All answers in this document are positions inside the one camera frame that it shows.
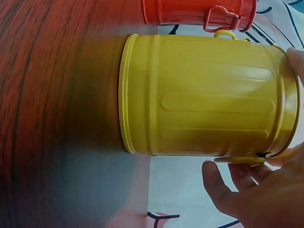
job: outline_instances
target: finger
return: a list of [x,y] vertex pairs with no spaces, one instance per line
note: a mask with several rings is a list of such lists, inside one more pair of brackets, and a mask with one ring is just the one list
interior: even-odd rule
[[257,165],[254,167],[249,167],[249,174],[253,177],[258,183],[263,182],[273,171],[265,165]]
[[282,154],[274,158],[266,158],[266,161],[273,166],[282,167],[299,152],[300,147],[301,144],[294,148],[286,149]]
[[302,83],[304,83],[304,51],[290,47],[286,55],[295,73],[299,75]]
[[257,184],[248,173],[247,164],[228,164],[232,181],[239,192],[248,190]]
[[204,187],[216,208],[227,215],[235,217],[239,193],[232,192],[224,183],[217,165],[212,161],[202,165]]

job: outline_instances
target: wooden table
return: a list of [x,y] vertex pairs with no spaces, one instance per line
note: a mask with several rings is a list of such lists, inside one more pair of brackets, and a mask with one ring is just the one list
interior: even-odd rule
[[157,32],[140,0],[2,0],[0,31],[0,227],[145,227],[117,111],[127,36]]

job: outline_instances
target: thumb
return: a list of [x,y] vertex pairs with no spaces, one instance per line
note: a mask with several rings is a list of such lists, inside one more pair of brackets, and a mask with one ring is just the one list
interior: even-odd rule
[[302,144],[297,145],[294,148],[288,148],[282,152],[282,154],[274,158],[266,158],[266,161],[273,166],[282,167],[299,152],[301,146]]
[[293,47],[287,50],[287,58],[295,73],[299,75],[304,84],[304,51],[299,51]]

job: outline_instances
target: bin handle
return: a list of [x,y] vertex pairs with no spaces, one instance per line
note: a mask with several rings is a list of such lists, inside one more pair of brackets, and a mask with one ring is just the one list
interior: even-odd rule
[[[208,24],[209,24],[209,20],[210,20],[210,16],[211,16],[211,11],[213,9],[220,9],[220,10],[224,11],[227,15],[233,17],[231,25],[222,26],[222,27],[216,28],[216,29],[209,29]],[[214,5],[214,6],[210,7],[209,10],[205,13],[203,28],[206,32],[216,32],[221,29],[226,29],[226,30],[237,29],[240,21],[241,21],[241,17],[238,14],[228,11],[224,6]]]
[[216,33],[214,33],[214,36],[213,37],[216,37],[218,38],[219,36],[221,35],[228,35],[228,36],[231,36],[232,39],[234,40],[242,40],[242,41],[248,41],[250,42],[250,39],[246,38],[246,39],[239,39],[237,38],[237,36],[234,34],[234,32],[232,31],[227,31],[227,30],[219,30],[219,31],[216,31]]
[[215,158],[215,162],[220,162],[220,163],[249,163],[249,165],[256,166],[260,164],[265,163],[265,158],[261,157],[221,157],[221,158]]

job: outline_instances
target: red trash can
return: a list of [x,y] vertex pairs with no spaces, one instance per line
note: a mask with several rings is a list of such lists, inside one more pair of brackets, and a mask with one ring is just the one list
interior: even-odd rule
[[256,3],[257,0],[142,0],[142,13],[146,24],[203,25],[206,32],[246,32],[254,20]]

